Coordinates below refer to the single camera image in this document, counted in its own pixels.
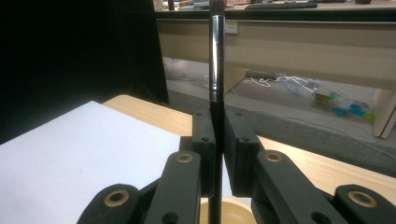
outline brass ring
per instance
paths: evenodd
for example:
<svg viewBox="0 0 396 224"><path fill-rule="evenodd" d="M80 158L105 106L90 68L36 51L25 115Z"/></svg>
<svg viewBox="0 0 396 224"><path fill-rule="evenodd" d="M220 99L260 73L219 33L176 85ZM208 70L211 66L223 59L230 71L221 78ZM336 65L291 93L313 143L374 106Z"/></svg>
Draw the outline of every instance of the brass ring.
<svg viewBox="0 0 396 224"><path fill-rule="evenodd" d="M282 156L275 152L265 152L265 159L273 162L282 161Z"/></svg>
<svg viewBox="0 0 396 224"><path fill-rule="evenodd" d="M189 153L183 153L176 157L178 162L190 162L192 161L192 155Z"/></svg>
<svg viewBox="0 0 396 224"><path fill-rule="evenodd" d="M109 207L117 207L128 201L129 193L126 189L116 189L105 197L105 205Z"/></svg>
<svg viewBox="0 0 396 224"><path fill-rule="evenodd" d="M351 190L347 193L347 196L356 204L363 207L374 208L378 206L375 198L367 193L361 192L359 190Z"/></svg>

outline silver metal ferrule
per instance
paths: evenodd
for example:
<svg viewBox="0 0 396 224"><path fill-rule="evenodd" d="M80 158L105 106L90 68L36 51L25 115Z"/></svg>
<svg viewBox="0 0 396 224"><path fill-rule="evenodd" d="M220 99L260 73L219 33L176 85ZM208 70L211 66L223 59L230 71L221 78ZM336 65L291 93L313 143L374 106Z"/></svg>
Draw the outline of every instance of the silver metal ferrule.
<svg viewBox="0 0 396 224"><path fill-rule="evenodd" d="M223 102L224 98L224 16L210 18L209 100Z"/></svg>

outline wooden table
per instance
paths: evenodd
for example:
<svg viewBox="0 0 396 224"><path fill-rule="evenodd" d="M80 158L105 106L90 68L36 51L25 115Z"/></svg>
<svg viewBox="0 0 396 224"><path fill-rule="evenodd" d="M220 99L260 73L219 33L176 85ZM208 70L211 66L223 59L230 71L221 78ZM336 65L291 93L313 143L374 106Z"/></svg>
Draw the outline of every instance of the wooden table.
<svg viewBox="0 0 396 224"><path fill-rule="evenodd" d="M181 136L191 136L191 115L127 95L117 96L105 102L104 105L168 132ZM336 187L340 185L357 184L378 192L393 204L396 204L396 178L329 159L270 139L259 138L266 149L274 149L287 154L319 189L334 194Z"/></svg>

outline white paper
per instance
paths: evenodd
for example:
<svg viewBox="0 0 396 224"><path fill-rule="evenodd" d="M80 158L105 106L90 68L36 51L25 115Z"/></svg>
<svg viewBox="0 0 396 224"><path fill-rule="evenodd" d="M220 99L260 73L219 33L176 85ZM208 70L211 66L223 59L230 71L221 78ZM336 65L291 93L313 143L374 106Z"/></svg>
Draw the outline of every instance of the white paper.
<svg viewBox="0 0 396 224"><path fill-rule="evenodd" d="M0 146L0 223L76 223L100 190L159 178L179 138L87 103Z"/></svg>

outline electrical outlet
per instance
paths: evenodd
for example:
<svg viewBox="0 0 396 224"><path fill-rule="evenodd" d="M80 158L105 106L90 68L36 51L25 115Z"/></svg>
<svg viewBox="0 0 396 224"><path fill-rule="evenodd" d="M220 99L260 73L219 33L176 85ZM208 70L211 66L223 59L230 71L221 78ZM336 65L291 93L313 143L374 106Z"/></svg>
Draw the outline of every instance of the electrical outlet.
<svg viewBox="0 0 396 224"><path fill-rule="evenodd" d="M236 35L238 34L238 21L226 21L225 22L225 33Z"/></svg>

